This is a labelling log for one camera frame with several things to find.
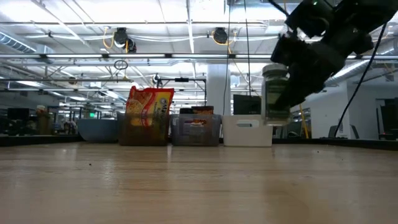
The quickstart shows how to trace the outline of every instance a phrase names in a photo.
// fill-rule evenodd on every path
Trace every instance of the table surface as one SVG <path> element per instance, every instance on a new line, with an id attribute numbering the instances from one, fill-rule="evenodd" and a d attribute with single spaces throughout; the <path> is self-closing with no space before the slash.
<path id="1" fill-rule="evenodd" d="M 398 153 L 335 146 L 0 149 L 1 223 L 397 223 Z"/>

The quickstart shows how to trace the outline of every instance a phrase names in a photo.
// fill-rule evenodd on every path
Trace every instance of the computer monitor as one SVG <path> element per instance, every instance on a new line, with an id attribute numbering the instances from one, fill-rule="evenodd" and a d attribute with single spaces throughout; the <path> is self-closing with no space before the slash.
<path id="1" fill-rule="evenodd" d="M 398 110 L 395 105 L 382 106 L 381 116 L 385 132 L 398 129 Z"/>
<path id="2" fill-rule="evenodd" d="M 261 97 L 234 95 L 234 114 L 261 114 Z"/>
<path id="3" fill-rule="evenodd" d="M 11 120 L 29 120 L 29 108 L 8 108 L 7 118 Z"/>

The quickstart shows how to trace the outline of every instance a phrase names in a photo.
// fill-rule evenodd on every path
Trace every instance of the white container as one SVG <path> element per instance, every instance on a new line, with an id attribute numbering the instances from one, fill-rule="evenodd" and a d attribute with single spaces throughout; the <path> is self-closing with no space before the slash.
<path id="1" fill-rule="evenodd" d="M 271 147 L 272 130 L 261 115 L 223 116 L 225 146 Z"/>

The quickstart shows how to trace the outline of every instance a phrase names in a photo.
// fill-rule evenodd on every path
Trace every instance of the white lid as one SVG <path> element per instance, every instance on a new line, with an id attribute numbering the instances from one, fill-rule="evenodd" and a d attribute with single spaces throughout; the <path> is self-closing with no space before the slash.
<path id="1" fill-rule="evenodd" d="M 287 67 L 280 63 L 273 63 L 262 68 L 262 76 L 267 77 L 270 75 L 283 76 L 287 74 Z"/>

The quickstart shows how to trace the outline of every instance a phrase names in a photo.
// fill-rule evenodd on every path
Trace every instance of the clear plastic container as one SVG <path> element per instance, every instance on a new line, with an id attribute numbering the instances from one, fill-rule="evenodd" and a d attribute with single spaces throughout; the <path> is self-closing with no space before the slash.
<path id="1" fill-rule="evenodd" d="M 221 115 L 172 114 L 172 143 L 175 146 L 217 146 Z"/>

